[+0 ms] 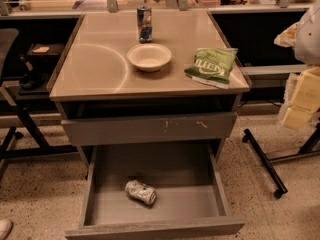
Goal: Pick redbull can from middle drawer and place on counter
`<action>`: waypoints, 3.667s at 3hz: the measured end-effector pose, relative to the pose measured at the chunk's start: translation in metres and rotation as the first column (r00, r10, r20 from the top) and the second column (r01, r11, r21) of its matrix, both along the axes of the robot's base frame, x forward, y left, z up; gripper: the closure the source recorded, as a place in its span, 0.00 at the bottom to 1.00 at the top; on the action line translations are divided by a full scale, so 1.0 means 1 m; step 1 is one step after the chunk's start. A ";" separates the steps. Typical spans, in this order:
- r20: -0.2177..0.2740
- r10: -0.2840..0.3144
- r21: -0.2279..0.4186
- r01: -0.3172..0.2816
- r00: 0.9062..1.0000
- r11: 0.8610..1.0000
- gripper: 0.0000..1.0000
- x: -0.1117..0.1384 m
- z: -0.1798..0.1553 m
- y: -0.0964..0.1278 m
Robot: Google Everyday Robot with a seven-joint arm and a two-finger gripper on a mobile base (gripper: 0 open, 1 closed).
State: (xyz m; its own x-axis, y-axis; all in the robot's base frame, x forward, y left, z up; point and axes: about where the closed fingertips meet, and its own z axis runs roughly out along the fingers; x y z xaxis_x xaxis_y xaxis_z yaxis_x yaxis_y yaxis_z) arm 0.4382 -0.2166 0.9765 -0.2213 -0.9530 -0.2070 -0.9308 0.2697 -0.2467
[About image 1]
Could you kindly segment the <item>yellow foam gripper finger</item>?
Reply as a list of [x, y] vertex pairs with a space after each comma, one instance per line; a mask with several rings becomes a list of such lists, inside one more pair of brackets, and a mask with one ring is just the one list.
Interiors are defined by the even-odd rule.
[[312, 117], [312, 113], [299, 107], [288, 107], [281, 120], [283, 126], [291, 129], [302, 128]]
[[309, 68], [298, 76], [290, 106], [309, 112], [316, 112], [320, 108], [319, 66]]

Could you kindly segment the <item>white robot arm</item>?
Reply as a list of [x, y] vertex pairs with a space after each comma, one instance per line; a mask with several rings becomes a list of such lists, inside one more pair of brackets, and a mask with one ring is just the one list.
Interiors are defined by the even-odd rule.
[[275, 39], [282, 47], [292, 47], [295, 58], [306, 65], [299, 75], [291, 73], [279, 112], [281, 124], [302, 128], [320, 108], [320, 0], [316, 0], [299, 22]]

